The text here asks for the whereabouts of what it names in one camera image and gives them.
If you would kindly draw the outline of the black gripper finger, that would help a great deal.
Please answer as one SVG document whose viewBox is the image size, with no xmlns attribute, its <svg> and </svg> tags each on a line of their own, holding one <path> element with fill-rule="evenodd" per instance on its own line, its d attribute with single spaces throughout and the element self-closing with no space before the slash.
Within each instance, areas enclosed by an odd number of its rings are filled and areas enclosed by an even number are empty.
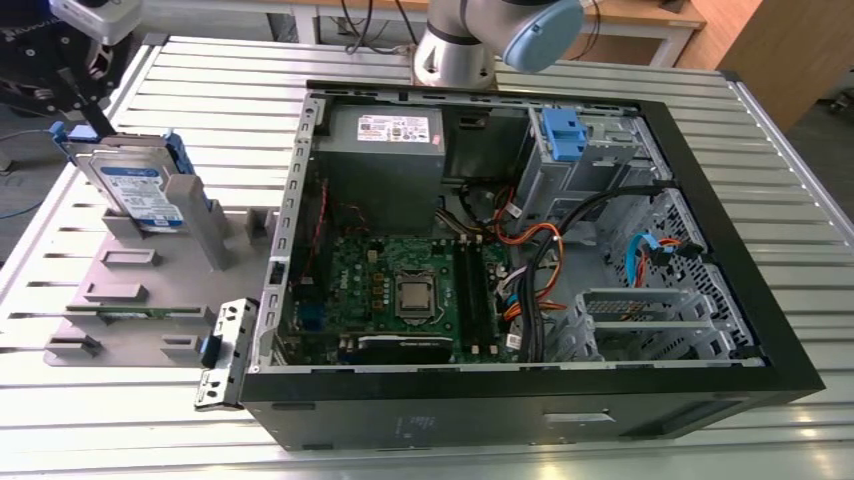
<svg viewBox="0 0 854 480">
<path fill-rule="evenodd" d="M 105 46 L 97 42 L 63 44 L 67 82 L 80 111 L 97 136 L 112 136 L 115 129 L 103 113 L 100 102 L 119 87 L 127 63 L 127 45 Z"/>
<path fill-rule="evenodd" d="M 100 134 L 100 81 L 84 76 L 69 82 L 61 75 L 47 86 L 13 80 L 1 75 L 1 103 L 33 115 L 51 116 L 63 112 L 81 117 Z"/>
</svg>

